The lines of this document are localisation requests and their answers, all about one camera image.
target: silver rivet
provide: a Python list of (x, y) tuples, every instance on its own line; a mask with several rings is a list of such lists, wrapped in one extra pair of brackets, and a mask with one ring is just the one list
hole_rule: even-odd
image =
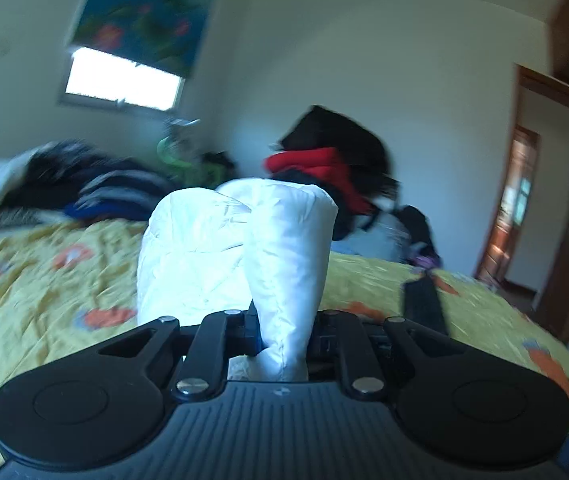
[(209, 387), (209, 383), (204, 379), (189, 378), (178, 381), (176, 388), (181, 394), (192, 395), (199, 394)]
[(361, 394), (375, 394), (385, 387), (385, 383), (375, 377), (360, 377), (351, 385)]

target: green object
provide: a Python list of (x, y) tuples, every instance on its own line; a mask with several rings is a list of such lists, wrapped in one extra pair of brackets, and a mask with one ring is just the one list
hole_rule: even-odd
[(170, 137), (165, 137), (158, 143), (158, 158), (165, 164), (173, 177), (184, 187), (208, 187), (215, 189), (225, 181), (226, 168), (221, 164), (203, 162), (193, 164), (171, 155), (169, 149)]

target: yellow bedsheet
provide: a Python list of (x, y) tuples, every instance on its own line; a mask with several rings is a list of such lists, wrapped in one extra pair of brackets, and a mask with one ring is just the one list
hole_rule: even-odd
[[(0, 385), (135, 326), (135, 319), (130, 319), (98, 328), (110, 323), (93, 314), (114, 307), (122, 314), (135, 308), (143, 229), (143, 224), (124, 221), (100, 222), (87, 229), (65, 224), (0, 240)], [(83, 261), (66, 265), (79, 254)], [(548, 349), (569, 377), (569, 352), (551, 335), (482, 286), (444, 271), (438, 274), (460, 293), (440, 294), (454, 338), (540, 371), (523, 345), (534, 341)], [(321, 308), (361, 301), (397, 315), (401, 285), (415, 278), (407, 266), (332, 253)]]

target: red fabric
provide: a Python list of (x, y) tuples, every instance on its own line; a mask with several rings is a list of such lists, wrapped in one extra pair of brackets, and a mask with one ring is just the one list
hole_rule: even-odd
[(338, 188), (351, 212), (356, 214), (371, 212), (371, 204), (351, 184), (349, 167), (335, 148), (276, 153), (264, 160), (264, 167), (272, 174), (293, 169), (314, 176)]

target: white puffy fabric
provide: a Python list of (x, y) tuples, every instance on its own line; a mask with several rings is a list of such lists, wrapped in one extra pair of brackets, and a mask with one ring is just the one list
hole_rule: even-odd
[(229, 378), (304, 381), (338, 208), (317, 186), (259, 178), (165, 197), (138, 262), (138, 323), (182, 325), (253, 299), (265, 349), (235, 358)]

